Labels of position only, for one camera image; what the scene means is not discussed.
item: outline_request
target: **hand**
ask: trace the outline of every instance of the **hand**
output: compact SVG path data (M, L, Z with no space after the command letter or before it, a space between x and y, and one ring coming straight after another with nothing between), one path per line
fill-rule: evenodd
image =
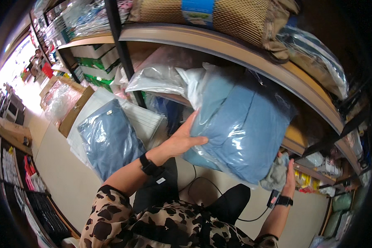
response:
M193 146L208 143L207 137L190 137L190 129L197 114L198 110L194 111L168 140L148 151L146 158L153 161L157 166L161 166L170 157L179 156Z
M294 159L291 159L288 164L285 186L283 188L283 191L281 192L282 196L288 196L291 199L293 199L296 187L295 170L293 169L293 163Z

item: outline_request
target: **black smartwatch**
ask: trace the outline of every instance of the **black smartwatch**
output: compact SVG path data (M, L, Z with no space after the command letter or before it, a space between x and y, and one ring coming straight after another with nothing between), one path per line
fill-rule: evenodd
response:
M276 202L276 205L284 205L287 206L291 205L293 206L293 200L289 198L288 196L279 196Z
M156 166L151 160L148 160L146 153L142 154L139 159L142 164L142 171L148 176L158 177L164 171L161 166Z

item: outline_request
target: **floor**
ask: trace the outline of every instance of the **floor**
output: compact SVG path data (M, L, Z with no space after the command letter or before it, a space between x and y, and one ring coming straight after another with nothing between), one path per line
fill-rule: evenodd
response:
M32 133L32 151L36 167L46 183L53 200L69 222L82 231L91 211L92 200L99 189L99 178L79 161L70 151L66 138L58 129L47 121L44 112L35 106L25 104L25 126ZM179 188L183 188L194 177L194 170L190 163L180 157L176 158ZM213 181L218 188L225 192L238 183L228 175L196 167L197 175L204 176ZM197 203L203 202L205 206L219 197L219 192L205 180L196 181L190 190L190 195ZM258 188L251 191L251 200L244 209L240 218L255 219L266 209L270 192ZM190 201L187 190L180 194L182 200ZM312 238L319 232L325 217L328 199L317 194L303 194L295 192L293 207L288 216L288 221L279 241L279 247L307 248ZM266 216L254 222L237 221L236 226L251 238L255 238Z

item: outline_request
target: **blue label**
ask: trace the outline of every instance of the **blue label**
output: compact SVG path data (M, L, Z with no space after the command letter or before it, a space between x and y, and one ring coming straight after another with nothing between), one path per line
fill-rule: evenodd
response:
M215 0L182 0L182 13L191 25L212 28L212 11Z

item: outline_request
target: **cow print shirt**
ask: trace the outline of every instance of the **cow print shirt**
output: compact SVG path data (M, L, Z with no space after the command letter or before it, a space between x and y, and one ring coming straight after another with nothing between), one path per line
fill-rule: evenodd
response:
M136 216L123 193L104 185L94 199L79 247L277 248L277 241L272 235L253 241L203 207L180 200L149 207Z

